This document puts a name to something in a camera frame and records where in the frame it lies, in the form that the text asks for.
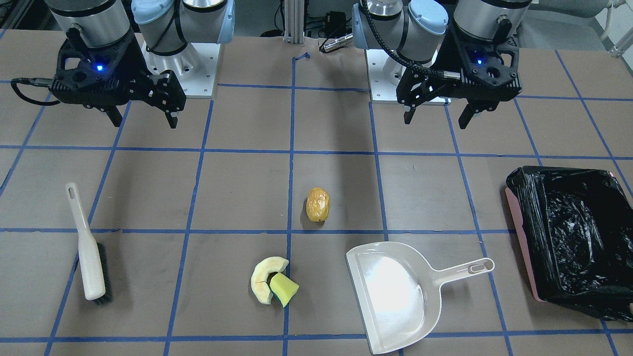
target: blue tape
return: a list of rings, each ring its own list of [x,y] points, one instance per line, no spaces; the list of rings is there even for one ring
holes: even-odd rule
[[[473,223],[475,224],[475,229],[477,230],[477,237],[479,238],[479,245],[481,246],[481,252],[484,257],[488,257],[488,252],[486,251],[486,244],[484,243],[484,238],[481,234],[481,228],[479,227],[479,221],[477,219],[477,211],[475,209],[475,202],[472,197],[472,193],[470,191],[470,186],[468,185],[468,179],[466,177],[466,170],[464,169],[464,163],[462,162],[460,155],[460,148],[457,144],[457,137],[455,136],[455,130],[453,129],[453,122],[451,121],[451,114],[448,112],[448,107],[444,107],[444,112],[446,113],[446,119],[448,121],[448,127],[451,131],[451,137],[453,138],[453,146],[455,147],[455,153],[457,153],[457,161],[460,164],[461,177],[464,181],[464,187],[466,188],[466,195],[468,196],[468,204],[470,205],[470,211],[473,215]],[[494,302],[497,306],[497,313],[499,314],[499,321],[501,323],[501,329],[503,330],[503,338],[506,341],[506,347],[508,348],[508,356],[513,356],[512,345],[510,344],[510,337],[508,337],[506,327],[506,321],[503,317],[503,310],[501,309],[501,301],[499,300],[499,293],[497,292],[497,287],[494,282],[494,278],[492,273],[488,273],[488,278],[490,279],[490,285],[492,288],[492,295],[494,297]]]
[[[385,211],[385,197],[382,190],[382,174],[380,174],[380,156],[378,154],[378,139],[376,136],[376,123],[373,116],[372,102],[369,102],[369,119],[372,125],[373,157],[376,163],[376,175],[378,177],[378,196],[380,198],[380,217],[382,219],[382,233],[385,241],[389,241],[387,228],[387,212]]]
[[[618,350],[615,348],[613,338],[611,337],[611,333],[609,332],[609,327],[606,325],[606,322],[604,320],[600,320],[600,323],[602,324],[602,330],[605,332],[606,339],[609,341],[609,345],[611,346],[613,356],[620,356]]]
[[[209,126],[211,125],[211,116],[213,114],[213,100],[209,103],[209,110],[206,118],[206,125],[204,126],[204,136],[202,139],[202,146],[206,145],[207,137],[209,136]],[[191,234],[191,222],[194,216],[194,209],[196,207],[197,190],[200,185],[200,175],[202,173],[202,166],[204,162],[204,150],[200,151],[200,157],[198,158],[198,166],[196,170],[196,184],[194,185],[193,192],[191,193],[191,202],[189,204],[189,214],[187,215],[187,226],[185,228],[185,238],[182,242],[182,252],[180,253],[180,265],[178,267],[178,277],[176,278],[176,288],[173,292],[172,311],[169,316],[169,324],[167,326],[167,340],[165,341],[165,347],[163,349],[163,356],[169,355],[169,349],[171,345],[171,338],[173,334],[173,325],[176,320],[176,311],[178,309],[178,300],[180,298],[180,287],[182,285],[182,274],[185,270],[185,261],[187,259],[187,247],[189,245],[189,236]]]
[[[516,98],[514,99],[514,102],[515,102],[515,106],[517,107],[518,116],[521,118],[521,122],[523,122],[523,127],[525,128],[525,132],[527,133],[527,138],[530,140],[530,144],[532,145],[532,149],[534,150],[534,155],[536,156],[536,160],[539,161],[539,165],[542,166],[543,162],[541,161],[541,157],[539,156],[539,150],[536,149],[534,138],[532,138],[530,129],[527,127],[527,121],[525,121],[525,117],[523,116],[523,111],[521,110],[521,106],[519,106],[518,100]]]
[[[48,101],[50,98],[51,98],[51,93],[48,93],[45,101]],[[27,136],[24,138],[24,142],[22,142],[22,145],[20,146],[20,150],[18,151],[18,154],[15,156],[15,159],[13,160],[13,164],[11,165],[11,168],[9,168],[9,172],[7,172],[6,176],[4,177],[4,181],[2,185],[0,186],[0,196],[2,196],[2,194],[4,193],[4,189],[6,188],[7,184],[9,184],[9,180],[11,179],[11,176],[13,175],[13,172],[15,171],[15,167],[18,166],[18,162],[20,161],[20,158],[22,157],[22,153],[24,153],[24,149],[28,143],[28,140],[30,140],[31,136],[33,136],[33,131],[35,131],[35,127],[37,127],[37,124],[39,123],[39,120],[42,118],[42,114],[44,113],[45,109],[46,109],[46,106],[40,107],[40,110],[37,113],[35,120],[33,121],[33,125],[31,125],[31,128],[28,130]]]

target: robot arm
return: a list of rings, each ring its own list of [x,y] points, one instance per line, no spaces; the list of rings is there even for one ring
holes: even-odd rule
[[[122,121],[116,106],[139,100],[163,111],[175,128],[186,102],[179,78],[186,72],[193,75],[199,62],[161,58],[188,48],[187,53],[193,53],[190,41],[222,43],[233,35],[233,0],[134,0],[135,18],[152,47],[150,70],[121,0],[46,0],[46,4],[67,37],[58,53],[55,76],[13,79],[12,88],[22,99],[38,105],[62,102],[96,108],[115,127]],[[29,99],[18,84],[47,87],[58,100]]]
[[[530,3],[460,0],[449,21],[433,0],[411,0],[407,6],[401,0],[360,0],[354,6],[354,41],[359,48],[382,48],[405,67],[396,94],[406,124],[426,101],[466,98],[464,129],[476,113],[494,111],[520,93],[518,46],[511,34]]]

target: dustpan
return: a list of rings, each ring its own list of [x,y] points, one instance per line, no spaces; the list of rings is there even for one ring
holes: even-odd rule
[[[345,257],[373,354],[427,336],[439,320],[444,283],[494,269],[490,258],[481,258],[435,270],[416,249],[393,241],[357,246]]]

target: green fruit piece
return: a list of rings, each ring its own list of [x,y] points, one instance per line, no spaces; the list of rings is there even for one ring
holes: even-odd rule
[[[299,285],[291,281],[285,274],[277,273],[270,280],[270,290],[275,293],[281,305],[285,307],[299,290]]]

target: brush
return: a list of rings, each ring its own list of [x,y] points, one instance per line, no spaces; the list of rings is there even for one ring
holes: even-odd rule
[[[79,234],[77,247],[85,298],[94,301],[97,305],[108,303],[112,301],[112,294],[106,266],[106,249],[102,244],[97,243],[90,232],[75,183],[66,184],[66,195]]]

